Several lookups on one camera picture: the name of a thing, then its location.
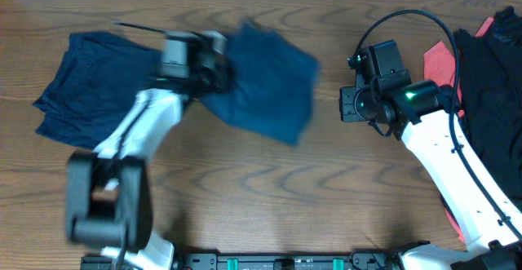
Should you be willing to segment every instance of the blue fabric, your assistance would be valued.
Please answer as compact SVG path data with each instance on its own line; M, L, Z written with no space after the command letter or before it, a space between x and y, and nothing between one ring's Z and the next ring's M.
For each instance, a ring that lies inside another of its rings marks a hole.
M161 53L106 32L74 33L53 82L33 105L45 113L36 132L93 149L131 109ZM297 144L312 115L319 64L274 31L244 24L229 37L229 93L201 102L227 124Z

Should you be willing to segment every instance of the wooden surface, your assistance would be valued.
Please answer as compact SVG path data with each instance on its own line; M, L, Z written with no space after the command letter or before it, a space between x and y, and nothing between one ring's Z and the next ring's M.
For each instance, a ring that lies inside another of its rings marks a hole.
M75 269L86 251L64 237L65 163L74 148L34 133L31 103L55 76L69 33L110 20L165 29L232 31L249 16L322 64L312 124L287 147L222 123L194 104L150 167L155 226L179 244L222 252L390 248L417 239L462 249L427 172L401 142L345 124L338 89L354 82L346 58L387 13L420 8L473 33L520 0L0 0L0 263ZM160 46L160 37L126 29ZM444 34L421 16L382 24L368 44L395 38L422 77L422 54Z

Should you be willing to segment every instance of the folded cloth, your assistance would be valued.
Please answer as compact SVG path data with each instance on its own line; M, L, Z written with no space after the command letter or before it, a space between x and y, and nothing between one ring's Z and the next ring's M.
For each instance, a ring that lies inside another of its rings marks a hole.
M493 18L488 17L475 36L484 36L492 23ZM424 79L431 79L438 86L455 84L455 59L443 42L438 42L424 53ZM458 88L458 99L462 102L460 87ZM464 110L460 110L458 116L463 115Z
M131 110L159 51L106 32L73 33L55 79L33 105L45 113L36 132L93 149Z
M522 26L517 32L504 27L504 21L497 14L482 38L465 30L454 36L461 54L468 139L498 186L522 208L522 46L513 42Z
M227 124L297 144L312 115L319 63L274 30L244 23L228 42L232 91L201 102Z
M74 33L55 80L33 103L46 115L36 132L93 149L113 133L161 52L106 32ZM201 102L226 123L296 144L312 114L318 63L274 31L249 25L229 37L232 90Z

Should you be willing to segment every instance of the white arm segment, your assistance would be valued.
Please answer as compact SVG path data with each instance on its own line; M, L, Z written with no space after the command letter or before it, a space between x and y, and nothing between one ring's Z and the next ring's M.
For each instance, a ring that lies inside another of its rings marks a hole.
M455 120L455 133L462 151L476 176L511 222L522 231L522 214L497 186L476 156ZM449 137L449 115L440 110L421 117L421 123L409 123L402 135L406 147L417 156L433 178L437 188L453 212L464 235L466 248L473 256L489 251L488 244L498 240L502 245L517 241L498 214L480 192L457 153L452 153Z
M129 113L117 129L94 149L100 158L112 158L117 152L120 138L126 128L142 111L149 106L131 128L122 146L120 158L136 156L150 162L157 147L167 132L179 123L183 115L183 96L169 90L149 89L140 91Z

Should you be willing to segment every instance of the green tape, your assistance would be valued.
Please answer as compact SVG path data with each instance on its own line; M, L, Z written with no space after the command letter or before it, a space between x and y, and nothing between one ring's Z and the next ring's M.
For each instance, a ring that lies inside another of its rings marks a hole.
M228 259L227 260L227 270L237 270L239 268L239 262L237 259Z
M344 270L343 259L334 259L334 270Z

